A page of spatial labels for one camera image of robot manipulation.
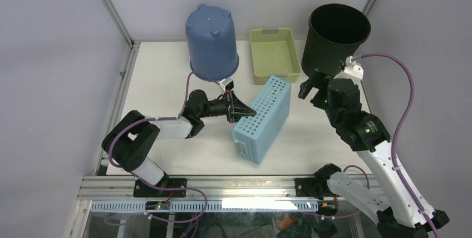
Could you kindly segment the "light blue plastic basket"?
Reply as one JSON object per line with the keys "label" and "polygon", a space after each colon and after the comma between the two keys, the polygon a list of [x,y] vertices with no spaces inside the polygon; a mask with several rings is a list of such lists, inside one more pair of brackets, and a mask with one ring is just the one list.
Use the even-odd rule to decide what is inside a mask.
{"label": "light blue plastic basket", "polygon": [[242,117],[232,136],[237,156],[261,164],[289,115],[292,85],[270,76],[250,107],[254,116]]}

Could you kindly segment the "light green plastic basket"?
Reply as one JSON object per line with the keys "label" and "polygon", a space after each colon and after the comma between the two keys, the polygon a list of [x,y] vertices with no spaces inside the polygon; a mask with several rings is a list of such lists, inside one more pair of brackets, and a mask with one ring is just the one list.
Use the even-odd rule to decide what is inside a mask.
{"label": "light green plastic basket", "polygon": [[249,40],[256,85],[265,84],[270,76],[297,82],[301,69],[290,28],[251,29]]}

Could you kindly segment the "large blue plastic bucket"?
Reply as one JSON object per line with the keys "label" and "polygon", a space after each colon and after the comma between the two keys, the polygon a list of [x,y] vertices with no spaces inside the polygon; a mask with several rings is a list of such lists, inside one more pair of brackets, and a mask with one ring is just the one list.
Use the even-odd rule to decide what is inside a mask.
{"label": "large blue plastic bucket", "polygon": [[239,66],[235,26],[231,11],[198,5],[185,22],[190,68],[205,81],[231,77]]}

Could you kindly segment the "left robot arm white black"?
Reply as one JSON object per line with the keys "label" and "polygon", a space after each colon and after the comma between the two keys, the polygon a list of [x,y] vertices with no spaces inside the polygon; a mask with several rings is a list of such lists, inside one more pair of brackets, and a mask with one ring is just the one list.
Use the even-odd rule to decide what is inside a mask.
{"label": "left robot arm white black", "polygon": [[194,90],[178,118],[151,118],[137,110],[128,112],[105,136],[101,148],[111,157],[111,165],[143,179],[146,190],[160,197],[168,189],[168,174],[148,157],[155,141],[192,138],[204,128],[203,118],[225,116],[228,122],[237,123],[256,114],[232,90],[213,100],[203,90]]}

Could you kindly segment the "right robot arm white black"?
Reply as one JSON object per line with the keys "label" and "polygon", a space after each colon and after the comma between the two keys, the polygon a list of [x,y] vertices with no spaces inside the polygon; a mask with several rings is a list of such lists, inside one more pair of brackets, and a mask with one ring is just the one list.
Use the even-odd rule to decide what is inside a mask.
{"label": "right robot arm white black", "polygon": [[444,227],[450,221],[447,213],[434,209],[402,171],[382,121],[362,110],[358,85],[350,78],[314,71],[301,84],[299,98],[313,88],[317,93],[311,103],[325,111],[336,134],[371,170],[383,195],[353,182],[332,163],[314,173],[311,195],[343,197],[376,224],[382,237],[428,237]]}

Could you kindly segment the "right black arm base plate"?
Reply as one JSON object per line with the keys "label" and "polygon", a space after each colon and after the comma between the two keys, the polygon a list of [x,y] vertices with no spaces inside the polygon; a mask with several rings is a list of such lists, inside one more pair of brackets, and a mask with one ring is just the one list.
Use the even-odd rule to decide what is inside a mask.
{"label": "right black arm base plate", "polygon": [[295,178],[295,191],[297,197],[313,197],[323,200],[322,181],[316,177]]}

